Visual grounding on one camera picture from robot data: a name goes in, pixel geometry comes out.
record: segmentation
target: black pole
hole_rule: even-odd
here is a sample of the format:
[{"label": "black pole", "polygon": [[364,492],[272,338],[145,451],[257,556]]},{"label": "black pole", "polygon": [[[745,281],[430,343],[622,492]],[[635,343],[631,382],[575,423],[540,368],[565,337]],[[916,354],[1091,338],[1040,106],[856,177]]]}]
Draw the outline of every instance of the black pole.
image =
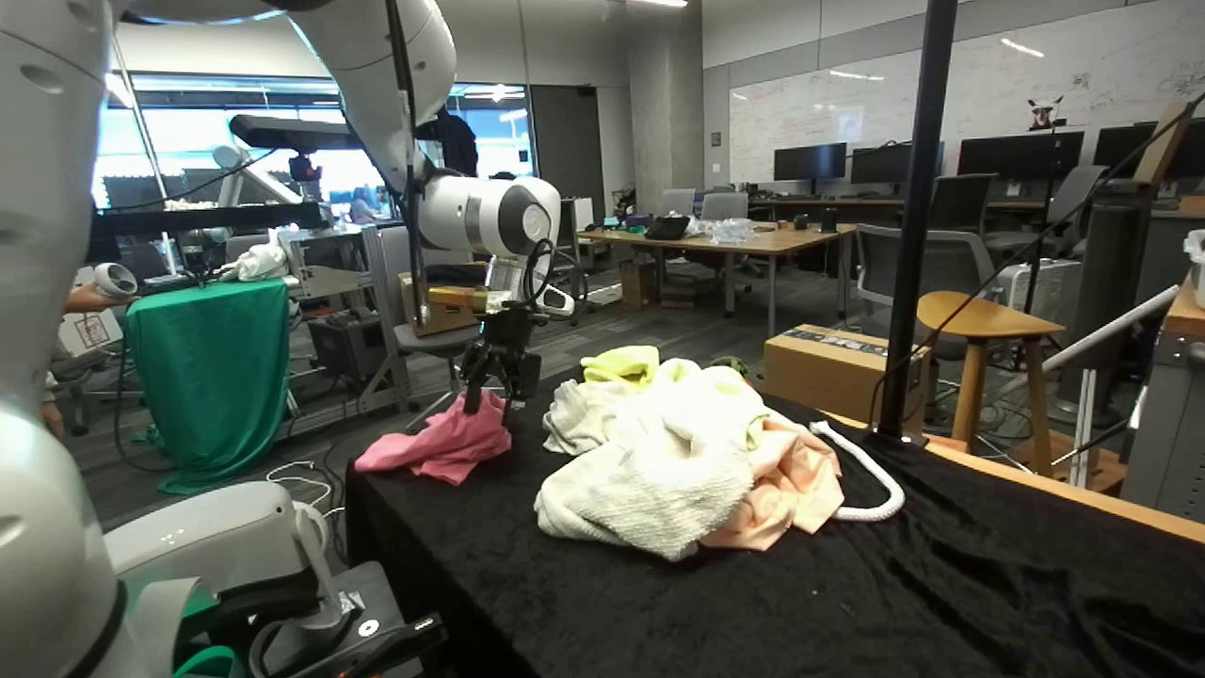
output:
[{"label": "black pole", "polygon": [[885,393],[878,412],[878,435],[892,442],[904,435],[917,260],[927,249],[927,219],[931,219],[936,153],[940,153],[940,114],[944,114],[954,24],[955,24],[955,0],[931,0],[922,59],[917,59],[916,124],[912,124],[899,270],[895,270],[895,294],[892,294],[892,337],[889,337],[892,343],[889,343]]}]

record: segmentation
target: wooden stool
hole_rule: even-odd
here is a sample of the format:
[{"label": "wooden stool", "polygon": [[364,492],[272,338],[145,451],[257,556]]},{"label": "wooden stool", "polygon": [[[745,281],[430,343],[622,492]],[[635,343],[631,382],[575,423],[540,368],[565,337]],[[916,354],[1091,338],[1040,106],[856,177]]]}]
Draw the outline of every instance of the wooden stool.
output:
[{"label": "wooden stool", "polygon": [[954,436],[975,451],[978,436],[978,408],[983,408],[983,373],[986,373],[986,343],[1007,343],[1020,338],[1023,343],[1023,362],[1029,362],[1029,435],[1030,435],[1030,451],[1035,451],[1035,471],[1050,473],[1050,423],[1045,423],[1045,373],[1040,362],[1040,338],[1063,337],[1063,323],[1029,318],[1010,305],[994,305],[983,299],[954,294],[954,289],[932,289],[917,299],[916,320],[922,329],[940,329],[954,314],[954,320],[940,329],[940,337],[955,337],[966,343],[963,354],[963,373],[959,373],[959,393],[955,393],[955,412],[954,412]]}]

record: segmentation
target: white robot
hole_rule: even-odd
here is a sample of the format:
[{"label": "white robot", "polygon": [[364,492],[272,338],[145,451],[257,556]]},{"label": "white robot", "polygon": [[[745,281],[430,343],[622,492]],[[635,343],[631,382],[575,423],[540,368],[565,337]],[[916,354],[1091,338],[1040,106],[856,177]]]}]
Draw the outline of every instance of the white robot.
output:
[{"label": "white robot", "polygon": [[[188,590],[240,600],[310,581],[310,608],[253,643],[253,673],[325,663],[354,627],[325,566],[325,520],[277,487],[192,499],[100,535],[71,456],[41,428],[41,373],[88,249],[105,45],[122,14],[222,24],[285,11],[332,67],[384,181],[412,188],[412,132],[450,88],[457,50],[432,0],[0,0],[0,672],[160,678]],[[556,191],[430,181],[419,231],[443,249],[523,260],[556,235]]]}]

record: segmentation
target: black tablecloth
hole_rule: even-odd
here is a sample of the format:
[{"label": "black tablecloth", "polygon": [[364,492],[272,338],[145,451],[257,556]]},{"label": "black tablecloth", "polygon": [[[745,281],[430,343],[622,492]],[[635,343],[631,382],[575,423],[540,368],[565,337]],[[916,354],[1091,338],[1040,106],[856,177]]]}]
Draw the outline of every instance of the black tablecloth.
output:
[{"label": "black tablecloth", "polygon": [[909,491],[895,520],[663,566],[540,535],[565,463],[540,442],[518,423],[459,491],[350,484],[350,549],[447,622],[459,673],[1205,673],[1200,546],[867,442]]}]

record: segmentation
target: pink cloth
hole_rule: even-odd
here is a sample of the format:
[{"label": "pink cloth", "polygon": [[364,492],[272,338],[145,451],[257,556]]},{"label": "pink cloth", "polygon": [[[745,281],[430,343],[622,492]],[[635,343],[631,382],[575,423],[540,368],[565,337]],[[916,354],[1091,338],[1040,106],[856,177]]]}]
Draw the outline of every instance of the pink cloth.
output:
[{"label": "pink cloth", "polygon": [[822,436],[782,419],[762,419],[755,428],[755,484],[705,546],[768,549],[792,527],[816,535],[843,506],[841,463]]},{"label": "pink cloth", "polygon": [[482,393],[478,416],[462,416],[462,394],[440,416],[425,423],[425,428],[384,435],[359,460],[359,473],[401,471],[420,480],[440,480],[447,487],[467,484],[467,473],[513,448],[513,435],[503,428],[503,404],[497,393]]}]

